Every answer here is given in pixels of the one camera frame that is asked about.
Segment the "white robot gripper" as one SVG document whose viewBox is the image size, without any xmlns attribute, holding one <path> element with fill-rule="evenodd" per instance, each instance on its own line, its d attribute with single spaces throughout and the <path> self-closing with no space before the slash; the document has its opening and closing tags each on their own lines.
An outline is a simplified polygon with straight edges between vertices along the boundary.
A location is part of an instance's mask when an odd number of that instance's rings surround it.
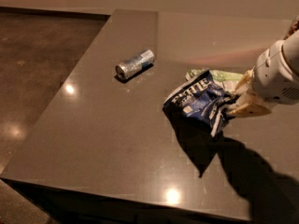
<svg viewBox="0 0 299 224">
<path fill-rule="evenodd" d="M 253 89 L 262 98 L 255 93 L 247 93 Z M 274 43 L 259 56 L 253 70 L 248 70 L 238 81 L 235 94 L 241 95 L 227 107 L 226 114 L 236 118 L 270 114 L 271 109 L 265 100 L 284 105 L 298 104 L 298 42 L 287 39 Z"/>
</svg>

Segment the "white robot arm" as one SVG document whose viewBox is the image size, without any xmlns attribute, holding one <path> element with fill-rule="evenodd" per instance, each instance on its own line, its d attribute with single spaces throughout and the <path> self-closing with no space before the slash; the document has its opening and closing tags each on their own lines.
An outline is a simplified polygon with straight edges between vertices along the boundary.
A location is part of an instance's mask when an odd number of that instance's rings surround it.
<svg viewBox="0 0 299 224">
<path fill-rule="evenodd" d="M 226 114 L 245 118 L 270 114 L 276 105 L 299 103 L 299 16 L 284 35 L 257 59 L 237 83 L 238 99 Z"/>
</svg>

